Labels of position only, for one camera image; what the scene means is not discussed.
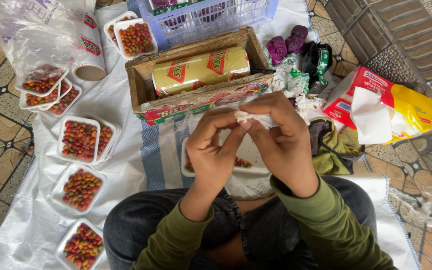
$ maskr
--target blue striped fabric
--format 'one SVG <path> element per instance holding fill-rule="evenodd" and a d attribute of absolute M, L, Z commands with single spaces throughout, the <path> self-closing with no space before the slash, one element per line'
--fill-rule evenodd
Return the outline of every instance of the blue striped fabric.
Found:
<path fill-rule="evenodd" d="M 159 150 L 159 126 L 149 126 L 144 121 L 141 121 L 141 126 L 141 159 L 146 173 L 146 190 L 165 189 L 166 184 Z"/>
<path fill-rule="evenodd" d="M 128 4 L 128 11 L 134 12 L 136 15 L 138 15 L 138 18 L 141 18 L 141 11 L 139 11 L 138 1 L 129 0 L 126 3 Z"/>
<path fill-rule="evenodd" d="M 180 120 L 176 120 L 174 122 L 174 137 L 175 137 L 175 141 L 176 141 L 176 151 L 177 151 L 177 160 L 179 163 L 179 171 L 181 172 L 181 160 L 182 160 L 182 155 L 186 155 L 186 153 L 184 153 L 181 149 L 181 143 L 183 142 L 184 138 L 189 137 L 189 126 L 186 126 L 184 128 L 184 135 L 181 132 L 176 132 L 176 130 L 178 129 L 177 127 L 177 122 L 182 121 L 182 119 Z M 190 187 L 191 184 L 193 183 L 193 181 L 195 180 L 194 177 L 186 177 L 183 175 L 183 173 L 181 173 L 181 180 L 183 182 L 183 187 Z"/>

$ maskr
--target shirt sleeve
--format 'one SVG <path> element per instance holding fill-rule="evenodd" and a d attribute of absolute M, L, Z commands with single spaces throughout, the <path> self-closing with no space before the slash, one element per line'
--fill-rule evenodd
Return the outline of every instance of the shirt sleeve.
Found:
<path fill-rule="evenodd" d="M 270 183 L 290 215 L 299 221 L 301 236 L 319 269 L 397 269 L 391 256 L 375 242 L 373 232 L 358 223 L 341 194 L 318 178 L 319 188 L 308 198 L 292 196 L 274 176 Z"/>
<path fill-rule="evenodd" d="M 186 270 L 201 245 L 203 231 L 213 219 L 213 206 L 201 222 L 191 221 L 180 211 L 180 202 L 158 224 L 149 236 L 148 246 L 141 251 L 131 270 Z"/>

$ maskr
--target tiled floor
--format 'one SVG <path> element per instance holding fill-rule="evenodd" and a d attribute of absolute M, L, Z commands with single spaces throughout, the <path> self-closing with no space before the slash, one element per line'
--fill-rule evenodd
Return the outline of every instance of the tiled floor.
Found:
<path fill-rule="evenodd" d="M 107 6 L 122 1 L 98 0 L 97 4 Z M 307 3 L 311 22 L 318 31 L 321 42 L 333 47 L 331 71 L 335 79 L 340 81 L 358 65 L 358 61 L 323 4 L 316 0 L 307 0 Z M 33 156 L 30 125 L 35 114 L 19 109 L 19 92 L 14 88 L 14 81 L 14 72 L 0 51 L 0 225 Z M 413 143 L 422 153 L 425 162 L 409 141 L 369 147 L 367 159 L 374 172 L 385 174 L 391 179 L 391 186 L 418 198 L 422 196 L 424 186 L 432 187 L 432 135 L 415 139 Z M 409 214 L 408 209 L 400 205 L 399 201 L 394 198 L 391 200 L 411 235 L 411 243 L 423 269 L 432 269 L 432 228 Z"/>

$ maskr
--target purple plastic basket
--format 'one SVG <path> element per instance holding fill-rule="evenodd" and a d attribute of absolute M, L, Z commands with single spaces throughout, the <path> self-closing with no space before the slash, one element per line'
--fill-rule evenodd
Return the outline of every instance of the purple plastic basket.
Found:
<path fill-rule="evenodd" d="M 139 9 L 160 51 L 273 18 L 278 6 L 278 0 L 204 0 L 153 15 L 149 1 L 138 0 Z"/>

